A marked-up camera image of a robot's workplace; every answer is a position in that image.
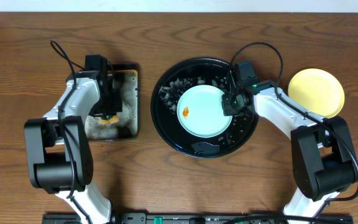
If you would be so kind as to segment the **green and yellow sponge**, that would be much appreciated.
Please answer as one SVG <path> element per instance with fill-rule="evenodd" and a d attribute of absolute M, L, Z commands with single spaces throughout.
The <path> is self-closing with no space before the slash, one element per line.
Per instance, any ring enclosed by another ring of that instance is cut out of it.
<path fill-rule="evenodd" d="M 119 117 L 118 115 L 114 115 L 114 116 L 103 116 L 103 117 L 100 117 L 100 122 L 101 123 L 116 123 L 119 121 Z"/>

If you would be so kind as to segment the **light blue plate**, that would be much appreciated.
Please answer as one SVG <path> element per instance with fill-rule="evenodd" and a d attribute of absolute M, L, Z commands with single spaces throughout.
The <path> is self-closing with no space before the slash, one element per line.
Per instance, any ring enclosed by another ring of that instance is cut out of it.
<path fill-rule="evenodd" d="M 224 114 L 223 94 L 211 85 L 194 86 L 184 92 L 177 104 L 177 118 L 184 130 L 200 138 L 223 133 L 232 121 L 232 116 Z"/>

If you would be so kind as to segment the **yellow plate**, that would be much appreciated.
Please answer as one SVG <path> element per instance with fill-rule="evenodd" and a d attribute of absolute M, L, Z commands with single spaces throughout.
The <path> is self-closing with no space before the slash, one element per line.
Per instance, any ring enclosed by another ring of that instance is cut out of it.
<path fill-rule="evenodd" d="M 339 114 L 345 102 L 338 79 L 318 68 L 298 72 L 289 82 L 288 96 L 302 107 L 327 118 Z"/>

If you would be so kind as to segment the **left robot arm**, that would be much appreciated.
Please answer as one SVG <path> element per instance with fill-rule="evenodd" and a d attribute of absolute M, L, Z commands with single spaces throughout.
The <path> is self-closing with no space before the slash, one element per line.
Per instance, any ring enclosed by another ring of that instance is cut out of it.
<path fill-rule="evenodd" d="M 112 202 L 93 181 L 93 157 L 85 131 L 87 116 L 102 97 L 110 95 L 113 81 L 112 70 L 70 75 L 56 105 L 24 125 L 31 184 L 66 201 L 81 223 L 119 223 Z"/>

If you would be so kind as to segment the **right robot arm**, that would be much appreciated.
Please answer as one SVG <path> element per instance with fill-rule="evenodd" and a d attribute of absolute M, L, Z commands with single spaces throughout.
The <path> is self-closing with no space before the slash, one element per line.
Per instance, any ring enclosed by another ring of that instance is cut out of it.
<path fill-rule="evenodd" d="M 296 221 L 315 219 L 339 194 L 357 184 L 358 161 L 347 123 L 325 118 L 290 99 L 271 81 L 240 82 L 222 96 L 226 116 L 251 112 L 274 124 L 291 141 L 293 176 L 297 189 L 283 213 Z"/>

